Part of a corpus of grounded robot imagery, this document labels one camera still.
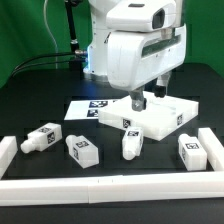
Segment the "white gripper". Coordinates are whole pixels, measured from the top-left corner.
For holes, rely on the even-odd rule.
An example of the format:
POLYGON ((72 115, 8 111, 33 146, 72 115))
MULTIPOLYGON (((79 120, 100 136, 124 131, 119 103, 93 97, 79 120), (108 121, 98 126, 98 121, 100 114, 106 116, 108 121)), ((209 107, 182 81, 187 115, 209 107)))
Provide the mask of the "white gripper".
POLYGON ((113 88, 130 91, 132 109, 146 109, 141 87, 156 79, 154 95, 163 98, 172 69, 181 65, 186 54, 186 26, 163 39, 161 31, 151 33, 112 32, 107 46, 107 74, 113 88))

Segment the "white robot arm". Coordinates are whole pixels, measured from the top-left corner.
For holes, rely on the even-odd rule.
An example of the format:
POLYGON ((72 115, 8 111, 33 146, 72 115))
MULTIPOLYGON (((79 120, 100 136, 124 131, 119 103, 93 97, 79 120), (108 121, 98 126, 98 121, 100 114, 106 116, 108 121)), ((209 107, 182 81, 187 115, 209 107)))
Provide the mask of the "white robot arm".
POLYGON ((92 41, 84 74, 127 91, 132 109, 146 108, 147 83, 164 97, 171 71, 186 54, 184 0, 88 0, 92 41))

